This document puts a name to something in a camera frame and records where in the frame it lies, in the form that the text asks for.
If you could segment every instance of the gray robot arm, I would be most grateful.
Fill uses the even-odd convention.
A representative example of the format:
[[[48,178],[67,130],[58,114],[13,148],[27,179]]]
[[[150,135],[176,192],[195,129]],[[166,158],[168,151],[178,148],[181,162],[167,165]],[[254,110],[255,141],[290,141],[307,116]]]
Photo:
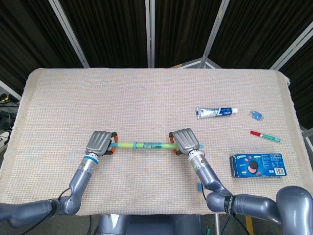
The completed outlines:
[[[203,186],[212,191],[206,198],[213,212],[248,215],[282,225],[284,235],[313,235],[313,199],[304,188],[289,186],[282,188],[273,200],[248,195],[232,195],[199,151],[199,142],[190,128],[170,133],[181,153],[188,155],[188,161],[201,180]]]
[[[69,184],[70,196],[25,204],[0,203],[0,222],[7,220],[11,227],[18,228],[39,222],[54,213],[76,214],[80,209],[83,193],[92,172],[98,164],[98,157],[104,154],[112,154],[112,151],[107,150],[112,137],[116,138],[117,134],[105,131],[95,131],[93,133],[86,147],[86,155]]]

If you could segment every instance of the woven fabric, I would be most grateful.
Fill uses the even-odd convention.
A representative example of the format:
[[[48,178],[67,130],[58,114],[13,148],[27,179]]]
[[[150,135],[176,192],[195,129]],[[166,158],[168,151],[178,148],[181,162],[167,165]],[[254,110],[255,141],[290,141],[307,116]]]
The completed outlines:
[[[187,127],[234,194],[275,200],[288,185],[313,193],[287,81],[273,70],[37,69],[27,81],[0,170],[0,201],[58,197],[95,130],[116,131],[121,142],[168,142],[170,131]],[[197,120],[197,107],[236,107],[239,112]],[[265,119],[253,119],[250,110]],[[280,137],[282,143],[253,136],[251,130]],[[288,175],[234,179],[229,157],[239,153],[282,153]],[[197,182],[187,156],[117,149],[100,158],[77,214],[212,213]]]

